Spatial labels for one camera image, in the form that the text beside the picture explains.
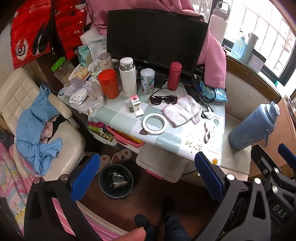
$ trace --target jar of nuts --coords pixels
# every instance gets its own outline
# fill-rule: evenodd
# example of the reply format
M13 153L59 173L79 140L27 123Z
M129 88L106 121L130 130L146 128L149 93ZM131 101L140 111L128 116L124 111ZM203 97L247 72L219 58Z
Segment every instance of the jar of nuts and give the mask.
M65 57L60 57L51 67L54 76L66 87L70 85L68 80L69 76L74 70L74 66L71 64L70 60Z

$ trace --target slipper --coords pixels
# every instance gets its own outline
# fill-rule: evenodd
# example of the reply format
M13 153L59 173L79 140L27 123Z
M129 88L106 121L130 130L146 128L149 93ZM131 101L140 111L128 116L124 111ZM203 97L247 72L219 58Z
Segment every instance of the slipper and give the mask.
M111 156L106 155L106 154L101 155L100 156L100 161L101 161L100 169L97 171L96 174L98 174L106 165L110 164Z
M131 158L132 152L130 149L122 149L115 153L111 159L111 164L123 164Z

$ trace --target tile floor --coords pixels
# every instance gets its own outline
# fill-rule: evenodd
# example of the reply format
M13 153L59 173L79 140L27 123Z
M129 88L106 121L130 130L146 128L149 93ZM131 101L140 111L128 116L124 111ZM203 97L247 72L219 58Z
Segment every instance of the tile floor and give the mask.
M100 145L100 154L111 157L118 150ZM124 165L134 177L134 187L125 200L111 200L103 194L96 175L81 203L108 222L130 231L136 228L134 217L137 213L146 215L159 228L159 240L163 239L164 225L160 219L161 202L165 195L172 195L176 201L175 213L188 234L194 237L207 223L209 214L216 206L205 188L178 181L170 183L159 180L145 172L136 162L136 154Z

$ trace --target human thumb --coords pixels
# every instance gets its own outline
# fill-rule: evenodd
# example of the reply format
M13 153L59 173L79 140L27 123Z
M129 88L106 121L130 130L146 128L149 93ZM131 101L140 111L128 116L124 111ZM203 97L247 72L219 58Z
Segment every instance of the human thumb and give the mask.
M113 241L144 241L145 237L146 232L143 227L140 227L114 239Z

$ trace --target chair backrest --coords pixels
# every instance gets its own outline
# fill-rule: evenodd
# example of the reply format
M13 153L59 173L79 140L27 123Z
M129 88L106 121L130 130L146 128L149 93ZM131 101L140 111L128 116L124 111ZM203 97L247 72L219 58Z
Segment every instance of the chair backrest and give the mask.
M0 112L15 135L21 113L28 109L40 90L21 67L13 71L0 88Z

